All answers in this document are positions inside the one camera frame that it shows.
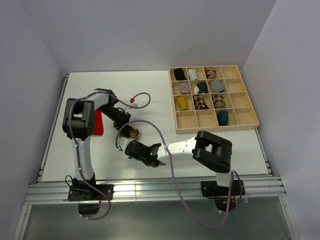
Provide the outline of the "brown striped sock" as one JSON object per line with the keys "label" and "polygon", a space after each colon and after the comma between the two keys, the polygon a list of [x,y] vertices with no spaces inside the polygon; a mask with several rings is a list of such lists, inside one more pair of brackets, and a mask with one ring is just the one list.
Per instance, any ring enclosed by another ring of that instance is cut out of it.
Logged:
{"label": "brown striped sock", "polygon": [[128,125],[120,132],[120,137],[133,139],[137,141],[139,137],[139,133],[140,132],[138,129]]}

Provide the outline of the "dark green reindeer sock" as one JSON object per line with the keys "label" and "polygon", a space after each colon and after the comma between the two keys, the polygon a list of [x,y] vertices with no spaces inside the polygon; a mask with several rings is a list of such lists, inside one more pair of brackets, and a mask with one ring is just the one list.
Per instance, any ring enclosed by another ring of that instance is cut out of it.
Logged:
{"label": "dark green reindeer sock", "polygon": [[229,125],[229,113],[225,110],[218,112],[217,121],[219,126],[228,126]]}

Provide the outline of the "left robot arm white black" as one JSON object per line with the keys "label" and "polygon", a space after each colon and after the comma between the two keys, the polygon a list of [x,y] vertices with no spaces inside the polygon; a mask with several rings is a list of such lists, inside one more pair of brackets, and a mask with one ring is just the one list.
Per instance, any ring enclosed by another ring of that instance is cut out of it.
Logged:
{"label": "left robot arm white black", "polygon": [[65,105],[62,130],[71,139],[74,153],[75,174],[78,181],[86,181],[79,189],[79,194],[86,200],[96,197],[98,188],[92,184],[95,172],[91,161],[90,141],[95,128],[95,110],[113,121],[113,127],[125,137],[130,137],[128,123],[131,115],[120,107],[115,107],[119,100],[110,89],[97,88],[88,98],[68,98]]}

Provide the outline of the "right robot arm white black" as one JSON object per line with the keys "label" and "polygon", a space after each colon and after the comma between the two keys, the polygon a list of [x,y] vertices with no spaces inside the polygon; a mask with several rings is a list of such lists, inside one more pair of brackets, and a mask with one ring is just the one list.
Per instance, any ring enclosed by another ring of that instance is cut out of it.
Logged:
{"label": "right robot arm white black", "polygon": [[231,180],[232,142],[208,131],[198,131],[196,136],[188,140],[169,144],[155,143],[151,146],[122,138],[120,149],[129,159],[153,168],[169,165],[170,160],[195,160],[215,172],[216,189],[220,194],[227,195],[234,188]]}

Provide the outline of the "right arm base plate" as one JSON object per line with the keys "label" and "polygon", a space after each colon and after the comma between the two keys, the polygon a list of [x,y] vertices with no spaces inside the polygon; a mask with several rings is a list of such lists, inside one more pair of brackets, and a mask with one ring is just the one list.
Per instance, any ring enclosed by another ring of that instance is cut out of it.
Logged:
{"label": "right arm base plate", "polygon": [[[226,198],[229,193],[229,186],[218,186],[217,181],[201,181],[201,193],[204,198],[218,199]],[[233,180],[231,195],[239,197],[240,194],[243,196],[246,194],[245,187],[242,180]]]}

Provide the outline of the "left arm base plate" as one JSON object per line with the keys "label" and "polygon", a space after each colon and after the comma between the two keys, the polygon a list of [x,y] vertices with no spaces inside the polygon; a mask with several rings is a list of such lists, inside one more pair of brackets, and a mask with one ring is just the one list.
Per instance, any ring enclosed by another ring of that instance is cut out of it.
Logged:
{"label": "left arm base plate", "polygon": [[84,181],[73,183],[69,189],[67,200],[69,202],[76,201],[98,201],[98,200],[112,200],[114,193],[113,184],[95,184],[89,182],[93,188],[88,186]]}

